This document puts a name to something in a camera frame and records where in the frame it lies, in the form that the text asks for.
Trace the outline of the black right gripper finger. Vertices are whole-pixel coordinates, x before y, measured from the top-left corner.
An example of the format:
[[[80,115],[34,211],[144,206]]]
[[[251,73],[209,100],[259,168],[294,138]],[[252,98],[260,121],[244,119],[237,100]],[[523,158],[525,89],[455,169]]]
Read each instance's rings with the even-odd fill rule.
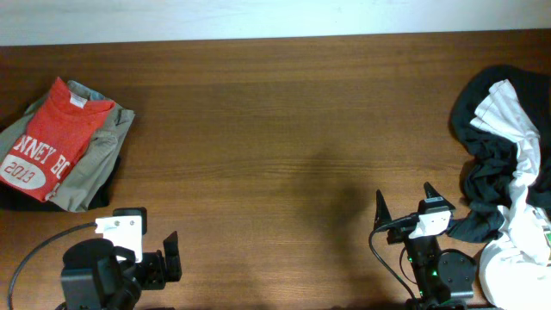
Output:
[[[426,198],[418,204],[419,213],[432,214],[443,211],[453,213],[455,211],[455,206],[440,195],[429,182],[425,182],[423,187]]]
[[[382,192],[377,189],[375,193],[375,222],[374,230],[375,231],[386,231],[389,229],[392,224],[392,217],[389,213],[386,201]]]

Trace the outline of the red orange t-shirt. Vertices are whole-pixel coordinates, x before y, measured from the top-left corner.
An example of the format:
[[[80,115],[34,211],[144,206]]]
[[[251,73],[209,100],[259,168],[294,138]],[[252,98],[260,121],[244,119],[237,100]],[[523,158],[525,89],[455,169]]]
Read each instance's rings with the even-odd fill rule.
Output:
[[[10,146],[1,165],[1,183],[46,201],[114,108],[114,101],[86,99],[57,78],[24,133]]]

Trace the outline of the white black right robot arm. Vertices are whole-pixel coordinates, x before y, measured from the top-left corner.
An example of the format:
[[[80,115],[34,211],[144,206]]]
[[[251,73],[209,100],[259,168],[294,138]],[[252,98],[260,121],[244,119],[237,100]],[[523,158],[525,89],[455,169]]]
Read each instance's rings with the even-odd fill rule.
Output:
[[[447,232],[455,206],[430,183],[424,184],[424,192],[426,197],[419,202],[418,210],[398,219],[391,217],[382,192],[376,192],[369,248],[410,295],[407,309],[466,309],[467,300],[474,297],[477,263],[462,251],[440,247],[438,237]],[[373,244],[377,233],[386,233],[390,245],[404,246],[402,252],[412,267],[419,295],[378,254]]]

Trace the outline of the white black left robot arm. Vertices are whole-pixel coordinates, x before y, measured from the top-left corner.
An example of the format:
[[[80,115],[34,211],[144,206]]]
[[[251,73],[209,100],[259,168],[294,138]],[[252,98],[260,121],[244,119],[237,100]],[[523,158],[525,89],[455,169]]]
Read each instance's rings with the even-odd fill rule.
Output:
[[[163,250],[138,258],[133,250],[108,239],[87,239],[63,256],[61,287],[67,310],[131,310],[142,293],[163,290],[183,275],[178,234],[163,241]]]

